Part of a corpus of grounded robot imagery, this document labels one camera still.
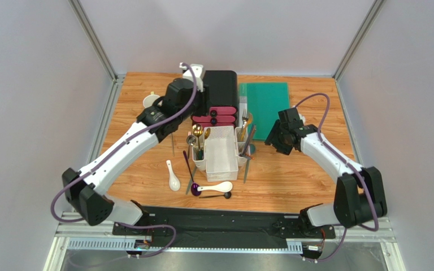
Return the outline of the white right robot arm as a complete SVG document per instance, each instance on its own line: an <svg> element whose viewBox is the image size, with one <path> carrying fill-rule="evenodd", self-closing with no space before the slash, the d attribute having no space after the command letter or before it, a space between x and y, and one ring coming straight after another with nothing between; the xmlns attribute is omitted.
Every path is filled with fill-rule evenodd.
<svg viewBox="0 0 434 271"><path fill-rule="evenodd" d="M325 225L352 228L368 221L378 227L387 214L382 175L376 167L364 167L333 146L317 126L306 125L296 108L280 111L265 144L278 153L297 150L312 158L336 184L333 203L318 204L300 211L301 228Z"/></svg>

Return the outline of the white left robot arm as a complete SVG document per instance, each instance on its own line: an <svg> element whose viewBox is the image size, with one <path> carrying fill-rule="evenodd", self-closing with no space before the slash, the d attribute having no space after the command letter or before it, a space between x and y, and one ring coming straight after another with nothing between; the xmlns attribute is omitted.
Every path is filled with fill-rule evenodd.
<svg viewBox="0 0 434 271"><path fill-rule="evenodd" d="M178 130L191 115L205 107L203 79L205 68L200 64L180 63L183 74L167 86L166 94L145 108L126 133L102 155L80 170L68 168L62 173L63 189L55 196L64 196L90 226L105 220L135 225L143 215L132 201L108 195L114 181L141 155Z"/></svg>

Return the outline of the gold handled knife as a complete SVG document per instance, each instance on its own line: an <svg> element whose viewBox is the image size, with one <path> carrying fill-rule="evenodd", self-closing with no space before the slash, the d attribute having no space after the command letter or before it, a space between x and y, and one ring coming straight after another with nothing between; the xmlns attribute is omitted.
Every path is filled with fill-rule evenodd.
<svg viewBox="0 0 434 271"><path fill-rule="evenodd" d="M241 128L241 134L240 134L240 142L243 142L245 139L245 135L247 132L248 126L253 122L253 115L248 110L245 111L245 114L242 117L243 120L243 126Z"/></svg>

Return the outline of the large silver fork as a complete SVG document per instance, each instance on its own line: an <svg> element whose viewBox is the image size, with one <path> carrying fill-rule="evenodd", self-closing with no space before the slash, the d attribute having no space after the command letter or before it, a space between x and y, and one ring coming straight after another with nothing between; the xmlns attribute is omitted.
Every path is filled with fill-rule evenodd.
<svg viewBox="0 0 434 271"><path fill-rule="evenodd" d="M242 142L245 138L245 130L249 121L249 111L248 109L244 109L242 113L242 126L241 126L241 133L240 133L240 141Z"/></svg>

